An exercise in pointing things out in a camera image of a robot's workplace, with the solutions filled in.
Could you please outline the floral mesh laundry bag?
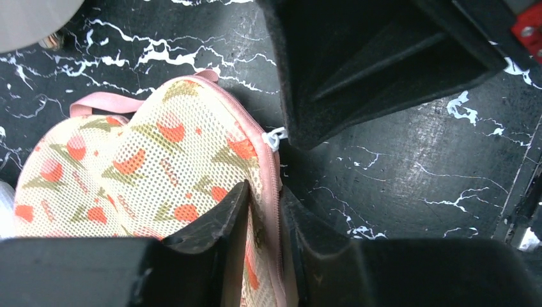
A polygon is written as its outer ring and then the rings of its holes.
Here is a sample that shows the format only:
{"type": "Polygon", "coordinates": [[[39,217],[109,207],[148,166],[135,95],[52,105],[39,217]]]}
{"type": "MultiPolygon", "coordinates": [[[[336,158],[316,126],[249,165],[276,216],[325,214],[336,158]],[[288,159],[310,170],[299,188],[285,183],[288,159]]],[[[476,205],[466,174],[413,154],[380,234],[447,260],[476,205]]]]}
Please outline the floral mesh laundry bag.
{"type": "Polygon", "coordinates": [[[146,100],[92,93],[38,142],[15,190],[18,237],[163,239],[251,187],[242,306],[285,306],[279,145],[213,70],[171,79],[146,100]]]}

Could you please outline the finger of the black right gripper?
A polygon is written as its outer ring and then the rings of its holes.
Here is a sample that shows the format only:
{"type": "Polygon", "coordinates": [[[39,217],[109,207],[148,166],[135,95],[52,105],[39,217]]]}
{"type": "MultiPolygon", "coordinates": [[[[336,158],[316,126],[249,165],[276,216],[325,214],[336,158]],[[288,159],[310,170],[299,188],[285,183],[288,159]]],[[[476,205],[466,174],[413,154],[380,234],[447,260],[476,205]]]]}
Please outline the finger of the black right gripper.
{"type": "Polygon", "coordinates": [[[504,58],[450,1],[259,1],[291,146],[475,87],[504,58]]]}

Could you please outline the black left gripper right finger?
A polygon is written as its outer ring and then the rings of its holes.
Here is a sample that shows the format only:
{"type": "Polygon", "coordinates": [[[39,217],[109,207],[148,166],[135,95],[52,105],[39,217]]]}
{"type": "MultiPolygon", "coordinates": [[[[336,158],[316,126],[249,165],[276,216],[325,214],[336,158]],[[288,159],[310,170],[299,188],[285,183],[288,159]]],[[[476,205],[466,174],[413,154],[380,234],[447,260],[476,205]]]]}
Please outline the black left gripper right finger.
{"type": "Polygon", "coordinates": [[[351,239],[281,191],[288,306],[540,306],[511,247],[484,239],[351,239]]]}

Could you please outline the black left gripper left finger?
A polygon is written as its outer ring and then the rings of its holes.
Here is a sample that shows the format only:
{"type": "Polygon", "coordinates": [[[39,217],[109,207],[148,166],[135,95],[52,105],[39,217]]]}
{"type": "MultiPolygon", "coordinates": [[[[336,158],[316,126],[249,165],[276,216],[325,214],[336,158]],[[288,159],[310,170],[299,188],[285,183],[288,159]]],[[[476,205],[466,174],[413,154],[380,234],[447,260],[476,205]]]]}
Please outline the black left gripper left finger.
{"type": "Polygon", "coordinates": [[[2,306],[239,306],[250,185],[176,233],[8,239],[2,306]]]}

